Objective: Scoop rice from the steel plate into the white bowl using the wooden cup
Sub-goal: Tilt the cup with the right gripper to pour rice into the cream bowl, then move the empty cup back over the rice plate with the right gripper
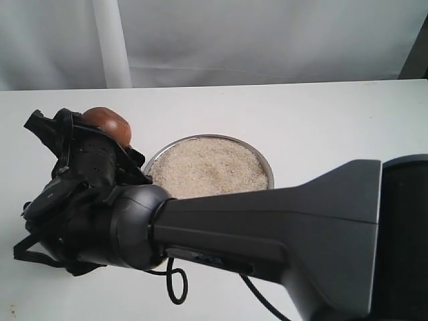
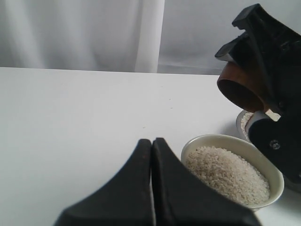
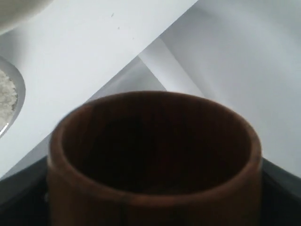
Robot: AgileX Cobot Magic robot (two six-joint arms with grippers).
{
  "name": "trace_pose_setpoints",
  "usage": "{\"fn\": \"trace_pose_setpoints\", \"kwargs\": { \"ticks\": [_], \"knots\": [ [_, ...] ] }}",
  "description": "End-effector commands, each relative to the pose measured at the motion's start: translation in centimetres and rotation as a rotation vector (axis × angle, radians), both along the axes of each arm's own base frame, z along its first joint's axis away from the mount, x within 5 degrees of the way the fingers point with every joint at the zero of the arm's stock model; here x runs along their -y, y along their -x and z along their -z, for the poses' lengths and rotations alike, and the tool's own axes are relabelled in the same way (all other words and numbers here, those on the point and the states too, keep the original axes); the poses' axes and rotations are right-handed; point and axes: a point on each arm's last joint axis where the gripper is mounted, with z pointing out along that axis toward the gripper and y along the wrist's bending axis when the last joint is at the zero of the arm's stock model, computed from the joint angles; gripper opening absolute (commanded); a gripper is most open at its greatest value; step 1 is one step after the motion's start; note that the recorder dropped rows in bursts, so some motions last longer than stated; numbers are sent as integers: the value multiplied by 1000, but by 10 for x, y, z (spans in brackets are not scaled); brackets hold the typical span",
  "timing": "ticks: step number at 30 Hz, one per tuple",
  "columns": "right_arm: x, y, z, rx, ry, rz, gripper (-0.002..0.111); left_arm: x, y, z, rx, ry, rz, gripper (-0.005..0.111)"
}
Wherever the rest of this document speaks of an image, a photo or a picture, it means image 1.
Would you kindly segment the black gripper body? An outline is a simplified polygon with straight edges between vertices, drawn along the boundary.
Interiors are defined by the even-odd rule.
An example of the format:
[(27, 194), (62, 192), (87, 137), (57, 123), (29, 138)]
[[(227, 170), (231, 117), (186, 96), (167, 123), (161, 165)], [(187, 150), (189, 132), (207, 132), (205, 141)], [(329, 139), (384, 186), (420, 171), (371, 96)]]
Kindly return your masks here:
[(55, 268), (154, 265), (154, 187), (143, 156), (91, 125), (72, 125), (68, 157), (23, 209), (22, 261)]

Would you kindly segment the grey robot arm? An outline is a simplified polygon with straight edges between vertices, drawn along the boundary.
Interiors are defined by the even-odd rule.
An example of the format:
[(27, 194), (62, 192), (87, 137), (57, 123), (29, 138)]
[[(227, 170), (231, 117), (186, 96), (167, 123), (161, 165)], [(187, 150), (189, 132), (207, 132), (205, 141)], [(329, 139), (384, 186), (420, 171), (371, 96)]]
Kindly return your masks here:
[(184, 259), (283, 285), (304, 320), (427, 319), (427, 156), (353, 160), (285, 189), (174, 199), (127, 140), (61, 109), (25, 123), (57, 157), (15, 259), (81, 276)]

